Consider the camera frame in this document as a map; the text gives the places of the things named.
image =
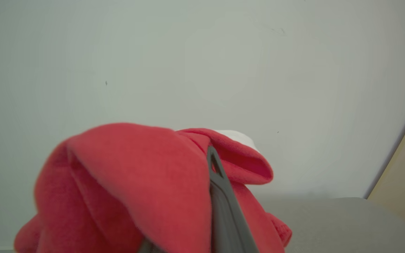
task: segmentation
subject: gray surface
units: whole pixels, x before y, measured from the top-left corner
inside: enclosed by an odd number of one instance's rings
[[[293,230],[286,253],[405,252],[405,222],[367,200],[260,202]]]

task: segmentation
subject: red garment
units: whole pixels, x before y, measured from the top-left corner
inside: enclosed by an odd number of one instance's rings
[[[254,149],[209,129],[119,123],[59,144],[35,186],[38,214],[18,232],[19,253],[136,253],[143,234],[168,253],[210,252],[207,147],[213,145],[261,253],[283,253],[291,230],[244,184],[273,173]]]

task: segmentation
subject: wall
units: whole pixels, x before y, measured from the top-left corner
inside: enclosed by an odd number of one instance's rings
[[[0,1],[0,245],[52,148],[109,122],[238,130],[255,194],[362,197],[405,124],[405,1]]]

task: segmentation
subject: red cloth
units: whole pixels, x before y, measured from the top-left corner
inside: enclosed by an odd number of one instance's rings
[[[244,184],[273,178],[262,155],[209,129],[119,123],[56,147],[35,185],[38,214],[19,253],[135,253],[143,235],[169,253],[210,252],[207,147],[213,145],[261,253],[283,253],[291,230]]]

